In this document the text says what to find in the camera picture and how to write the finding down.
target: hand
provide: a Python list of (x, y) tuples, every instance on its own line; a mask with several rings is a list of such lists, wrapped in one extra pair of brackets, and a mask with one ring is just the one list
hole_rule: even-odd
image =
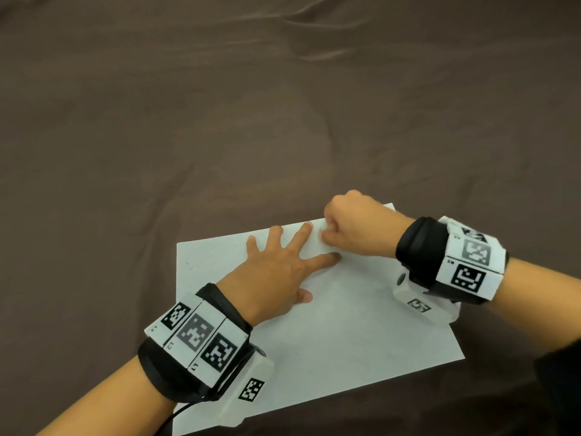
[(313, 294), (300, 287), (303, 280), (341, 260), (341, 256), (333, 252), (308, 260), (299, 257), (312, 230), (312, 223), (303, 224), (283, 248), (283, 229), (274, 226), (270, 228), (262, 252), (251, 235), (246, 241), (248, 259), (216, 284), (252, 326), (286, 314), (294, 304), (310, 303)]
[(327, 245), (393, 259), (397, 243), (414, 222), (356, 190), (333, 197), (325, 207), (325, 219), (329, 229), (320, 238)]

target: brown cloth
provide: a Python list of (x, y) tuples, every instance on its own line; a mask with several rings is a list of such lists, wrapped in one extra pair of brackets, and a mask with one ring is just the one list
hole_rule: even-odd
[[(581, 276), (581, 0), (44, 0), (0, 23), (0, 434), (135, 354), (176, 243), (359, 189)], [(218, 435), (546, 435), (540, 351), (485, 308), (466, 360)]]

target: forearm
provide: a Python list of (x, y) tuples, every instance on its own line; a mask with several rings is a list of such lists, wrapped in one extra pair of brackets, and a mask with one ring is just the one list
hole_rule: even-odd
[(135, 357), (37, 436), (151, 436), (175, 405), (151, 385)]
[(492, 311), (548, 349), (581, 338), (581, 280), (510, 259)]

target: sheet of paper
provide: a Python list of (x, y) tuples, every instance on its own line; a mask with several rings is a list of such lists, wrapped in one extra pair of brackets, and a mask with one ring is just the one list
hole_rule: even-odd
[[(332, 248), (314, 230), (303, 258)], [(285, 246), (301, 223), (284, 227)], [(246, 260), (253, 234), (263, 249), (268, 229), (178, 243), (177, 296), (216, 282)], [(254, 403), (253, 414), (336, 394), (464, 358), (449, 326), (437, 327), (394, 299), (391, 288), (403, 268), (396, 260), (343, 253), (334, 268), (307, 279), (314, 299), (255, 328), (251, 342), (275, 363), (271, 380)], [(194, 405), (173, 424), (174, 436), (216, 425), (211, 403)]]

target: sleeve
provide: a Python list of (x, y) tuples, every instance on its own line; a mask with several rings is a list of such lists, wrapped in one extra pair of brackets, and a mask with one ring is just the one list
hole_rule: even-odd
[(559, 416), (560, 435), (581, 434), (581, 340), (534, 363)]

